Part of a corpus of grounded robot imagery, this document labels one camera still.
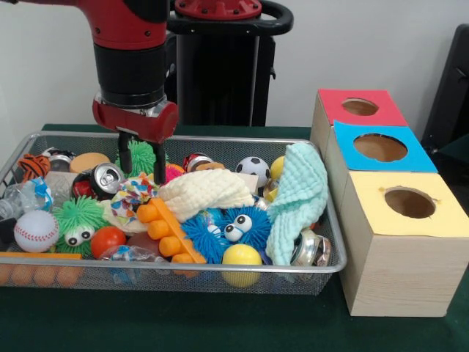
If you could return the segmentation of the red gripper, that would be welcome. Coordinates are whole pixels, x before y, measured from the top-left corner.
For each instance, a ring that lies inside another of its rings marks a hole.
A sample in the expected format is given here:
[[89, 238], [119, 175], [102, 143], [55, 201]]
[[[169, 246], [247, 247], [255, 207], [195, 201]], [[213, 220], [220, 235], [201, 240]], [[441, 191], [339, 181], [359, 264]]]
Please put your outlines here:
[[129, 110], [94, 100], [92, 111], [98, 125], [119, 132], [119, 161], [125, 174], [132, 171], [128, 142], [130, 134], [133, 134], [144, 141], [153, 142], [154, 182], [166, 182], [166, 152], [163, 142], [173, 135], [178, 123], [178, 108], [175, 103], [166, 102], [163, 106], [157, 105], [151, 109]]

